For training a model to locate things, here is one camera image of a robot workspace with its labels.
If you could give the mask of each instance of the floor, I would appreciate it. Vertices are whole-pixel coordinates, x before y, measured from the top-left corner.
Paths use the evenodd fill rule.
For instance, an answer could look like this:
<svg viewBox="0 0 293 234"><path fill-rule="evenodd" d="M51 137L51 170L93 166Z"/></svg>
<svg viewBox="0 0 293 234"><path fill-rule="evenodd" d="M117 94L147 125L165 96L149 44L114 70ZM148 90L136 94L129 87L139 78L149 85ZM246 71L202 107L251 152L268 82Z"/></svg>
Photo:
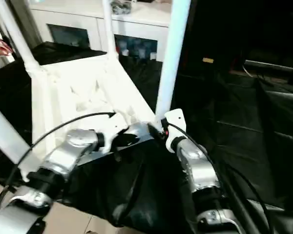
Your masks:
<svg viewBox="0 0 293 234"><path fill-rule="evenodd" d="M80 212L74 208L55 203L44 219L47 223L43 234L142 234L129 228L115 228L109 222L96 216Z"/></svg>

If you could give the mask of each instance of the black connector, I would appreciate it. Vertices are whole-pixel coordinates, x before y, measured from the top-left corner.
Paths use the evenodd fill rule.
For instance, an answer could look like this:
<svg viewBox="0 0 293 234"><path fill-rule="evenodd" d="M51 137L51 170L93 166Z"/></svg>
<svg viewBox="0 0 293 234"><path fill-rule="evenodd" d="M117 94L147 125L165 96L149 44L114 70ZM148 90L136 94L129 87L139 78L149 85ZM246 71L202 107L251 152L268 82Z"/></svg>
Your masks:
<svg viewBox="0 0 293 234"><path fill-rule="evenodd" d="M27 178L29 182L26 186L48 195L51 199L56 198L65 184L62 175L45 168L39 168L37 172L30 172Z"/></svg>
<svg viewBox="0 0 293 234"><path fill-rule="evenodd" d="M31 227L31 229L27 232L27 234L43 234L44 229L46 227L45 222L42 218L39 218Z"/></svg>
<svg viewBox="0 0 293 234"><path fill-rule="evenodd" d="M229 201L217 187L205 188L192 194L197 215L209 210L229 209Z"/></svg>
<svg viewBox="0 0 293 234"><path fill-rule="evenodd" d="M98 148L104 147L105 141L104 141L103 133L97 133L97 137L98 137Z"/></svg>
<svg viewBox="0 0 293 234"><path fill-rule="evenodd" d="M176 137L174 140L172 140L171 145L170 145L172 150L176 152L179 142L184 139L187 139L187 138L185 138L184 136L179 136L179 137Z"/></svg>

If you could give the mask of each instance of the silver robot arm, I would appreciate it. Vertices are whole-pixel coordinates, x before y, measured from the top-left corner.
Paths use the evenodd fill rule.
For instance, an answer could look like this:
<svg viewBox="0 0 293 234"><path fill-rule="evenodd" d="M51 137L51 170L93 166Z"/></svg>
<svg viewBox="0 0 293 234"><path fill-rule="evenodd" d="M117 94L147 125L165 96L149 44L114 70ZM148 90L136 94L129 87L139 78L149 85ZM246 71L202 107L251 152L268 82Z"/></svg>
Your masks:
<svg viewBox="0 0 293 234"><path fill-rule="evenodd" d="M104 146L102 134L75 129L54 149L37 172L28 175L9 204L0 210L0 233L42 234L43 218L48 214L80 157Z"/></svg>
<svg viewBox="0 0 293 234"><path fill-rule="evenodd" d="M176 153L187 175L201 231L231 226L236 233L245 234L245 230L230 209L205 148L200 145L198 147L178 129L169 125L173 124L186 131L182 110L169 111L165 117L168 124L166 147L170 152Z"/></svg>

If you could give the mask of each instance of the white metal tube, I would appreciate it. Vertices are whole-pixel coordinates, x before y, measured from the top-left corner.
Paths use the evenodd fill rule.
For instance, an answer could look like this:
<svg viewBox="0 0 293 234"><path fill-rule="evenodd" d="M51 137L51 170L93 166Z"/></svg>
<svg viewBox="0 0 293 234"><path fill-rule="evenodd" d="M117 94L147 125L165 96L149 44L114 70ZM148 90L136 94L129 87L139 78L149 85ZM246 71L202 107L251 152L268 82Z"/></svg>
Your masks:
<svg viewBox="0 0 293 234"><path fill-rule="evenodd" d="M173 0L171 20L156 103L156 118L170 110L191 0Z"/></svg>
<svg viewBox="0 0 293 234"><path fill-rule="evenodd" d="M18 163L21 156L29 149L24 139L0 112L0 149L13 162ZM40 165L40 160L32 154L20 164L22 175L35 171Z"/></svg>
<svg viewBox="0 0 293 234"><path fill-rule="evenodd" d="M117 57L116 45L115 45L115 37L113 33L112 26L112 8L110 0L102 0L103 11L104 11L104 23L105 23L105 31L106 31L106 39L107 39L107 52L113 56Z"/></svg>
<svg viewBox="0 0 293 234"><path fill-rule="evenodd" d="M34 59L13 15L5 0L0 0L0 16L9 31L13 42L15 43L18 52L20 53L26 69L39 68L38 62Z"/></svg>

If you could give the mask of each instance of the white shelf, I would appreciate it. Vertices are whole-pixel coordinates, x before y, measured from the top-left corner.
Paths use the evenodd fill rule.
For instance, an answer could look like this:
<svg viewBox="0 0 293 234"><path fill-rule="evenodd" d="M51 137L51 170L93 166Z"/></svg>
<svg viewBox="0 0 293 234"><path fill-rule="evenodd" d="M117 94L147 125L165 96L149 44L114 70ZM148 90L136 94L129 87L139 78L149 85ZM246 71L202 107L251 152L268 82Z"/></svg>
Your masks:
<svg viewBox="0 0 293 234"><path fill-rule="evenodd" d="M30 9L103 18L102 0L45 0L30 4ZM113 20L168 27L170 3L137 2L128 15L112 15Z"/></svg>

